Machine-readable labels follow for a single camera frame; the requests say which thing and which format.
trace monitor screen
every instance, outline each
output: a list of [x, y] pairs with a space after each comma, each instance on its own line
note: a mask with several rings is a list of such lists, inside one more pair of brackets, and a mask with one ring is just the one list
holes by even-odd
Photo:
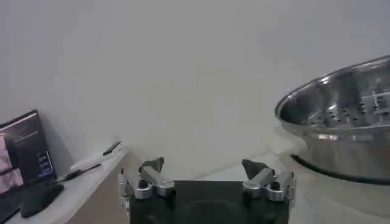
[[55, 178], [37, 111], [0, 125], [0, 195]]

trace white table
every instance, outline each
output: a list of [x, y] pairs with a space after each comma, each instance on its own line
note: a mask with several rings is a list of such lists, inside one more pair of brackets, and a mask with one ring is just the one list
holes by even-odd
[[115, 156], [101, 162], [102, 166], [65, 182], [65, 190], [44, 211], [28, 219], [22, 218], [18, 213], [6, 224], [63, 224], [68, 222], [122, 161], [127, 152], [128, 150], [124, 147]]

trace bowl rim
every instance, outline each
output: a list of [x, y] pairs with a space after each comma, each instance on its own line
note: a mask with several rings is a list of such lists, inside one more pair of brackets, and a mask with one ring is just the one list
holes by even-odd
[[291, 129], [295, 129], [300, 132], [300, 135], [307, 135], [308, 133], [321, 133], [321, 134], [329, 134], [329, 135], [337, 135], [337, 136], [345, 136], [345, 135], [366, 135], [373, 133], [380, 133], [383, 131], [390, 130], [390, 124], [388, 125], [378, 125], [378, 126], [363, 126], [363, 127], [353, 127], [353, 128], [330, 128], [330, 127], [314, 127], [310, 125], [302, 125], [295, 124], [292, 122], [288, 122], [283, 120], [280, 117], [280, 112], [283, 107], [289, 102], [290, 99], [298, 95], [301, 91], [316, 85], [317, 83], [322, 83], [326, 80], [334, 79], [335, 77], [339, 77], [340, 75], [347, 75], [352, 71], [372, 68], [377, 65], [390, 64], [390, 55], [385, 55], [382, 57], [378, 57], [372, 60], [364, 61], [361, 63], [357, 63], [354, 65], [346, 66], [344, 68], [335, 70], [331, 73], [322, 75], [318, 78], [310, 80], [309, 82], [301, 85], [298, 88], [293, 89], [287, 95], [283, 96], [274, 108], [275, 117], [282, 123], [282, 126], [289, 131]]

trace metal bracket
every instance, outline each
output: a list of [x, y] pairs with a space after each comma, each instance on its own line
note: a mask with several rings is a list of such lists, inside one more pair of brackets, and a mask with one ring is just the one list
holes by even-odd
[[243, 182], [243, 189], [249, 193], [252, 198], [260, 196], [261, 189], [275, 180], [275, 172], [270, 168], [264, 168], [260, 173], [249, 181]]
[[142, 167], [140, 175], [156, 187], [157, 193], [163, 197], [168, 197], [175, 192], [175, 182], [165, 179], [151, 166]]
[[297, 179], [292, 172], [282, 172], [271, 184], [266, 186], [270, 201], [283, 201], [285, 198], [294, 203]]

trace metal colander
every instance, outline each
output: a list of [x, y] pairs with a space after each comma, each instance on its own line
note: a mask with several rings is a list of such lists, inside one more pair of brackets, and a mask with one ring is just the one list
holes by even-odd
[[285, 96], [275, 115], [305, 140], [299, 157], [311, 166], [390, 183], [389, 105], [390, 55], [314, 79]]

